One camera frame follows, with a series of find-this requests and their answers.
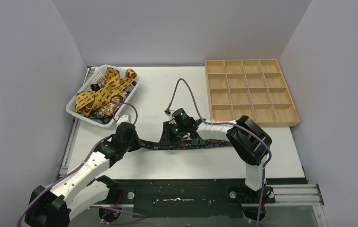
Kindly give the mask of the dark floral tie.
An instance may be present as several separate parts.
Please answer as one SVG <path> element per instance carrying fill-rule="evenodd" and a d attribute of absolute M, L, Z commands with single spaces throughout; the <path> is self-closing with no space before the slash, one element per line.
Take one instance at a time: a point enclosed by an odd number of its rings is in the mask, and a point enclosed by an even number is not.
<path fill-rule="evenodd" d="M 193 139 L 193 140 L 181 140 L 168 143 L 153 142 L 147 140 L 141 140 L 142 148 L 148 150 L 190 150 L 190 149 L 205 149 L 205 148 L 219 148 L 219 147 L 231 147 L 232 144 L 225 140 L 215 139 Z"/>

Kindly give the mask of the white plastic basket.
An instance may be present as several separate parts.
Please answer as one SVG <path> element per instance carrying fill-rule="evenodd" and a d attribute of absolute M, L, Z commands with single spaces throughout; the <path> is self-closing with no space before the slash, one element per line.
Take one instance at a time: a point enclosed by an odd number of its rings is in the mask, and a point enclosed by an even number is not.
<path fill-rule="evenodd" d="M 84 122 L 108 128 L 139 88 L 141 77 L 133 69 L 102 65 L 95 69 L 66 105 L 66 112 Z"/>

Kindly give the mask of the wooden compartment tray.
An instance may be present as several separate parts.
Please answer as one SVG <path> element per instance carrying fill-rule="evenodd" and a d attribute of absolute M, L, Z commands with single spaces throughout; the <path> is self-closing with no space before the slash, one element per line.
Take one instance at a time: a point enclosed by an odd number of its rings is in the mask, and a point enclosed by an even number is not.
<path fill-rule="evenodd" d="M 206 60 L 205 73 L 212 119 L 246 115 L 261 127 L 300 123 L 278 60 Z"/>

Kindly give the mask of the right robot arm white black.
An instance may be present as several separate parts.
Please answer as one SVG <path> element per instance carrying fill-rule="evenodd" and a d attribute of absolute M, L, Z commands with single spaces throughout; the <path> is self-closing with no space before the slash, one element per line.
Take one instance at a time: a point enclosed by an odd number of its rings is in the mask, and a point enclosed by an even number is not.
<path fill-rule="evenodd" d="M 250 117 L 220 122 L 194 119 L 184 109 L 165 110 L 169 121 L 163 122 L 159 145 L 163 149 L 201 149 L 232 146 L 245 162 L 245 185 L 253 191 L 262 188 L 264 162 L 272 139 Z"/>

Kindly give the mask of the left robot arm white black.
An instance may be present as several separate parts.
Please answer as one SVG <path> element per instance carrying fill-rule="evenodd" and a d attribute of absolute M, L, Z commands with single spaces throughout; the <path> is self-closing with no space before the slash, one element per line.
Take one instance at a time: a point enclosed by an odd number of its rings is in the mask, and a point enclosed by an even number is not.
<path fill-rule="evenodd" d="M 67 227 L 71 219 L 93 204 L 102 200 L 113 203 L 118 198 L 118 189 L 102 173 L 125 153 L 140 148 L 135 126 L 121 123 L 114 134 L 99 141 L 70 173 L 47 187 L 35 188 L 17 225 L 24 221 L 31 227 Z"/>

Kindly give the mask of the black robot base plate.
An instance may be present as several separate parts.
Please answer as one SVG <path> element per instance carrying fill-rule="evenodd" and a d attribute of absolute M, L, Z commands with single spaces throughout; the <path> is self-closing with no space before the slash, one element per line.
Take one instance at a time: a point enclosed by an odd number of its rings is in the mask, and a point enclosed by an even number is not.
<path fill-rule="evenodd" d="M 257 218 L 262 206 L 275 203 L 272 187 L 256 192 L 243 179 L 118 180 L 100 204 L 131 206 L 148 218 Z"/>

